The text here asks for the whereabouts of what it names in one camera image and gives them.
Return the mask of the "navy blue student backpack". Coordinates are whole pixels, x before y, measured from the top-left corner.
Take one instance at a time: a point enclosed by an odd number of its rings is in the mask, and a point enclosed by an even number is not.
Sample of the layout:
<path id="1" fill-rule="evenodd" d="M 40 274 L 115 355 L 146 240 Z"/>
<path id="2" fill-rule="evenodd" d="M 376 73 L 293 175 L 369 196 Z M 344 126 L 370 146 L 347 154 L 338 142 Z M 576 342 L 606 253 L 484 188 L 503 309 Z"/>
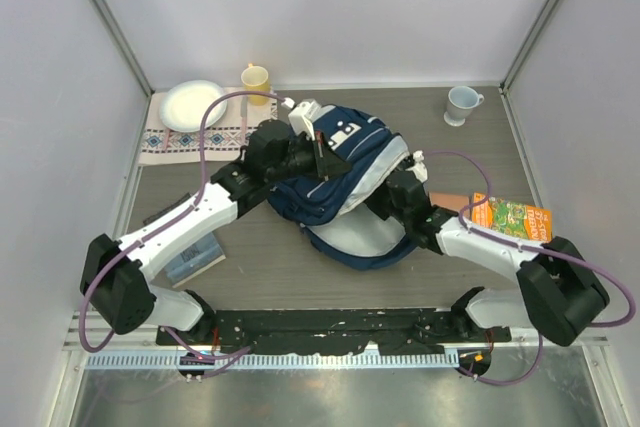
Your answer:
<path id="1" fill-rule="evenodd" d="M 327 181 L 279 182 L 270 206 L 297 224 L 316 250 L 352 269 L 380 269 L 407 257 L 417 245 L 402 224 L 379 219 L 365 205 L 395 169 L 407 169 L 413 153 L 403 137 L 376 116 L 337 105 L 321 105 L 314 130 L 351 171 Z"/>

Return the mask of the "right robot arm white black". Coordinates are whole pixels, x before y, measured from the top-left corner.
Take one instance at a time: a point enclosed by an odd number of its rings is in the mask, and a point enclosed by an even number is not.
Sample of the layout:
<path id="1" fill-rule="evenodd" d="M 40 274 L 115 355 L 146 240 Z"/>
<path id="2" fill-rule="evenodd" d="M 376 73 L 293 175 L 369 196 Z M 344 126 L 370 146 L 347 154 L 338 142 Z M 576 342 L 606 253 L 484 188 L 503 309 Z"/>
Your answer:
<path id="1" fill-rule="evenodd" d="M 605 287 L 575 245 L 562 237 L 544 243 L 491 231 L 432 203 L 409 171 L 392 173 L 366 200 L 379 218 L 392 218 L 418 247 L 491 270 L 515 291 L 474 294 L 451 318 L 457 338 L 472 342 L 492 327 L 532 327 L 569 346 L 610 303 Z"/>

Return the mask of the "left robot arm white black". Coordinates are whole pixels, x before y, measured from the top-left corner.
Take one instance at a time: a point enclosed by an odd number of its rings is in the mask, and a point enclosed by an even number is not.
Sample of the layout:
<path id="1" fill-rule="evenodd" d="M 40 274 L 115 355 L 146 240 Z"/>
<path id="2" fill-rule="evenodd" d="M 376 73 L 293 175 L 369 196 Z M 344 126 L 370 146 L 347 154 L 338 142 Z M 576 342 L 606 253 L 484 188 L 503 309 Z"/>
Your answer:
<path id="1" fill-rule="evenodd" d="M 100 235 L 90 243 L 81 281 L 85 306 L 118 335 L 149 323 L 190 345 L 205 344 L 212 309 L 197 294 L 155 287 L 153 279 L 187 247 L 265 201 L 276 183 L 299 176 L 326 181 L 350 169 L 321 132 L 294 135 L 282 121 L 261 123 L 240 156 L 206 175 L 195 196 L 119 240 Z"/>

